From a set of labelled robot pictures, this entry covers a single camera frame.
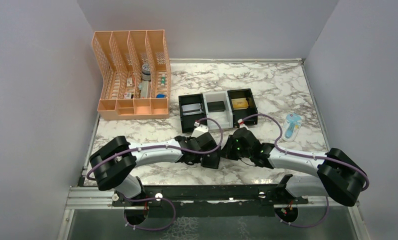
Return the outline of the black leather card holder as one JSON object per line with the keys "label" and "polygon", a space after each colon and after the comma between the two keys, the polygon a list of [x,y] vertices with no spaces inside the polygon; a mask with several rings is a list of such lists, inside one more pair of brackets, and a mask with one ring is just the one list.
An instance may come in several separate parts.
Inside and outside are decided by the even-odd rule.
{"label": "black leather card holder", "polygon": [[220,164],[221,154],[218,152],[212,152],[204,154],[201,158],[200,165],[204,168],[218,169]]}

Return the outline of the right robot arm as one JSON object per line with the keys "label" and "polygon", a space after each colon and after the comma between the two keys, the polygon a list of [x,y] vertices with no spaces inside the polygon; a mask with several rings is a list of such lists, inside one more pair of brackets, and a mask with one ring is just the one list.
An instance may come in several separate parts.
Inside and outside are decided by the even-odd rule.
{"label": "right robot arm", "polygon": [[327,196],[353,207],[367,186],[367,174],[338,148],[317,153],[293,151],[276,143],[261,143],[246,127],[228,137],[221,156],[229,160],[246,158],[261,168],[304,173],[275,190],[276,199],[283,204],[300,196]]}

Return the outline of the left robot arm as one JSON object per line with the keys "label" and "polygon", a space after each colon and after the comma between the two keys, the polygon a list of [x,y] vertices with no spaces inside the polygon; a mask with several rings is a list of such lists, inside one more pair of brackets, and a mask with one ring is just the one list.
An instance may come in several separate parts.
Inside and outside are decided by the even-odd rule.
{"label": "left robot arm", "polygon": [[134,168],[157,163],[196,164],[206,157],[219,160],[221,144],[209,132],[178,135],[158,143],[130,143],[117,136],[89,157],[91,169],[86,178],[95,181],[99,190],[113,189],[136,206],[146,193],[140,178],[131,175]]}

